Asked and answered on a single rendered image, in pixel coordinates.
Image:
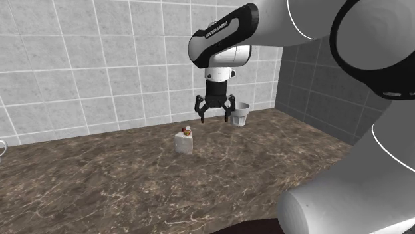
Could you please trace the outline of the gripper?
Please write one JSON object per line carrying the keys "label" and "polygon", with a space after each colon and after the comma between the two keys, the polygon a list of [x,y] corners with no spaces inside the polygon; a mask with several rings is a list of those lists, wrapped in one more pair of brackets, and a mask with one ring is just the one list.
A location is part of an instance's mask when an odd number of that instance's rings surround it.
{"label": "gripper", "polygon": [[206,95],[204,98],[197,95],[194,106],[194,110],[200,117],[201,123],[204,123],[205,112],[209,108],[223,108],[225,110],[224,120],[228,122],[231,113],[235,111],[235,96],[230,94],[227,97],[227,81],[206,81]]}

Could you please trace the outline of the white ribbed cup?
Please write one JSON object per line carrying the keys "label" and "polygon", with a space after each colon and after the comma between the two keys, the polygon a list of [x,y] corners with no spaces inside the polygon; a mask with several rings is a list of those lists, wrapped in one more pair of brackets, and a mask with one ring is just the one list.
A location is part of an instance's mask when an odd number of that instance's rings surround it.
{"label": "white ribbed cup", "polygon": [[242,127],[246,123],[250,105],[244,102],[235,104],[235,110],[231,113],[229,120],[233,126]]}

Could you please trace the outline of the white cake slice with strawberry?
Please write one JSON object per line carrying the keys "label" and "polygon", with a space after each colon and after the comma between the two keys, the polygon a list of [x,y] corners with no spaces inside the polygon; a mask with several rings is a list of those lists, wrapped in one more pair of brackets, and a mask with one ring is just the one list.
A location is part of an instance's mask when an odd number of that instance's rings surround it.
{"label": "white cake slice with strawberry", "polygon": [[193,151],[193,135],[190,126],[182,128],[180,132],[174,136],[175,152],[183,154],[191,154]]}

